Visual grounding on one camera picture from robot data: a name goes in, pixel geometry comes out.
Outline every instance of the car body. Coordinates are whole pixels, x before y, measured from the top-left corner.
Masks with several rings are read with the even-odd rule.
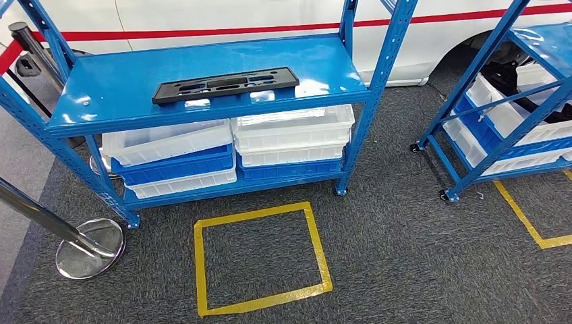
[[[42,0],[73,49],[107,53],[336,32],[343,0]],[[453,47],[494,28],[511,0],[421,0],[391,74],[390,85],[423,85]],[[516,26],[569,21],[567,0],[532,0]],[[361,0],[354,28],[353,60],[371,79],[390,13],[378,0]],[[18,3],[0,20],[25,21]]]

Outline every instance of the shelf top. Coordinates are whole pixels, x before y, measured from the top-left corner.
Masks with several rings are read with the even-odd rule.
[[[294,90],[151,102],[161,82],[283,66],[299,78]],[[336,34],[89,55],[77,58],[47,129],[78,136],[356,103],[368,94]]]
[[[512,28],[509,38],[556,78],[572,76],[572,24]]]

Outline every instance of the yellow floor marking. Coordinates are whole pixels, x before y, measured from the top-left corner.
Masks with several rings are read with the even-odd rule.
[[[566,170],[564,173],[570,180],[572,180],[572,173],[570,171]],[[542,238],[534,226],[532,226],[528,218],[526,218],[520,207],[518,207],[517,203],[513,200],[513,197],[511,197],[505,186],[503,186],[503,184],[498,180],[493,182],[496,186],[496,189],[500,192],[500,194],[502,194],[503,198],[515,212],[516,216],[520,219],[522,224],[524,224],[524,227],[526,227],[526,230],[530,236],[532,236],[534,242],[536,242],[536,244],[538,244],[541,249],[572,244],[572,235],[559,236],[556,238]]]
[[[292,292],[285,292],[274,296],[263,297],[246,302],[240,302],[229,306],[222,306],[218,308],[208,309],[206,301],[206,275],[204,272],[204,247],[202,240],[202,229],[208,226],[222,225],[227,223],[234,223],[236,221],[245,221],[248,219],[261,218],[276,214],[288,213],[291,211],[304,211],[308,230],[310,231],[310,239],[314,247],[314,254],[318,261],[318,269],[322,283],[310,286]],[[300,300],[311,296],[319,295],[324,292],[332,291],[332,279],[326,263],[326,257],[318,235],[318,229],[314,220],[314,214],[310,203],[299,202],[297,204],[285,205],[280,207],[273,207],[268,209],[260,209],[259,211],[250,211],[248,213],[240,213],[229,216],[202,219],[195,223],[194,226],[194,244],[195,244],[195,271],[196,271],[196,285],[197,285],[197,312],[199,316],[206,315],[222,315],[222,314],[235,314],[254,311],[256,309],[275,306],[278,304],[285,304],[294,300]]]

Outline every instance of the blue metal shelf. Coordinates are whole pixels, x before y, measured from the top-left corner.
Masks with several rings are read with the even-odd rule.
[[[168,107],[151,103],[161,82],[281,66],[290,67],[299,78],[295,91],[246,93]],[[369,94],[337,34],[90,55],[77,58],[47,130],[60,137],[80,136],[359,103]]]
[[[465,71],[451,94],[447,97],[447,100],[435,115],[429,127],[427,127],[425,132],[421,135],[420,139],[411,146],[413,151],[421,151],[431,146],[436,151],[437,157],[443,162],[449,175],[451,175],[455,184],[452,188],[440,192],[441,198],[443,199],[450,201],[459,200],[458,195],[476,182],[524,176],[531,173],[564,169],[571,166],[570,162],[560,159],[555,163],[482,176],[491,165],[499,160],[554,151],[572,146],[572,137],[517,146],[518,142],[526,134],[544,121],[553,111],[561,107],[565,101],[572,98],[572,40],[568,36],[568,34],[572,32],[572,25],[566,23],[511,29],[529,2],[530,0],[512,1],[512,4],[500,19],[495,29],[490,33],[490,36],[479,50],[479,53],[467,71]],[[494,103],[476,107],[474,103],[468,99],[466,91],[473,84],[482,67],[487,64],[492,54],[507,37],[553,74],[558,81],[539,86],[536,89],[521,92],[504,98],[503,100],[495,101]],[[507,135],[506,138],[503,138],[496,131],[494,124],[488,116],[482,119],[480,118],[482,110],[485,108],[494,107],[499,103],[513,101],[557,86],[558,88]],[[451,116],[453,110],[456,112],[455,116]],[[471,167],[464,153],[442,128],[443,123],[454,117],[458,117],[460,122],[463,122],[465,126],[467,126],[468,130],[479,141],[479,144],[487,153],[474,167]],[[434,136],[439,132],[444,133],[445,138],[453,147],[455,154],[461,159],[463,166],[466,168],[467,172],[463,176],[457,173],[447,156],[443,153],[439,143],[435,140]]]
[[[328,173],[322,175],[302,176],[293,178],[277,178],[277,179],[261,179],[261,180],[244,180],[244,174],[240,168],[236,169],[237,181],[232,184],[223,184],[221,186],[207,187],[197,190],[189,190],[178,192],[176,194],[166,194],[152,198],[139,199],[135,193],[129,189],[125,189],[123,201],[128,209],[141,209],[162,205],[172,205],[184,203],[187,201],[214,198],[220,196],[229,196],[231,194],[243,194],[245,192],[253,192],[258,190],[266,190],[272,188],[280,188],[293,186],[296,184],[307,184],[310,182],[339,179],[344,172]]]
[[[2,78],[0,105],[121,216],[129,228],[137,228],[140,218],[134,210],[144,207],[322,180],[336,180],[335,192],[341,196],[346,194],[347,182],[379,107],[418,0],[389,1],[392,3],[391,20],[369,88],[362,82],[351,60],[353,21],[358,0],[344,0],[340,28],[336,34],[81,57],[74,55],[39,0],[19,2],[48,42],[58,76],[65,80],[65,88],[48,124]],[[161,107],[152,104],[153,94],[163,82],[285,66],[299,79],[295,88],[178,102]],[[352,103],[361,103],[362,108],[353,127],[352,141],[345,147],[341,170],[313,176],[246,181],[238,169],[238,181],[234,184],[141,200],[131,190],[125,191],[124,198],[118,197],[101,163],[101,154],[93,136],[120,130]],[[62,140],[73,136],[86,138],[98,173],[94,173]]]
[[[555,78],[572,76],[572,24],[513,28],[508,37]]]

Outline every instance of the white plastic bin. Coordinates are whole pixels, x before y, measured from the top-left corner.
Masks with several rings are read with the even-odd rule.
[[[486,151],[479,144],[475,136],[469,131],[467,126],[463,124],[460,119],[452,119],[443,124],[443,129],[459,146],[467,162],[472,167],[475,167],[487,154]],[[512,159],[500,160],[491,165],[483,176],[496,174],[506,171],[523,169],[525,167],[533,167],[535,165],[542,165],[546,163],[555,162],[560,158],[569,157],[572,160],[572,148],[564,148],[561,150],[548,151],[537,154],[524,155],[522,157],[514,157]]]
[[[239,153],[347,143],[354,123],[351,105],[233,118]]]
[[[102,152],[123,166],[176,157],[232,143],[229,119],[103,134]]]
[[[572,161],[572,151],[562,154],[562,157],[567,161]]]
[[[231,169],[190,175],[188,177],[148,182],[146,184],[136,184],[127,186],[135,192],[137,198],[150,198],[162,196],[164,194],[174,194],[187,190],[201,189],[221,184],[236,182],[236,154],[233,153],[234,165]]]
[[[276,150],[240,153],[244,167],[298,163],[306,161],[340,159],[346,142],[299,148],[280,148]]]
[[[475,83],[467,91],[467,96],[477,106],[501,100],[504,97],[481,74],[477,76]],[[490,118],[500,135],[506,138],[524,121],[529,113],[515,103],[502,103],[488,110],[486,115]],[[526,134],[516,146],[569,136],[572,136],[572,121],[553,124],[543,122]]]

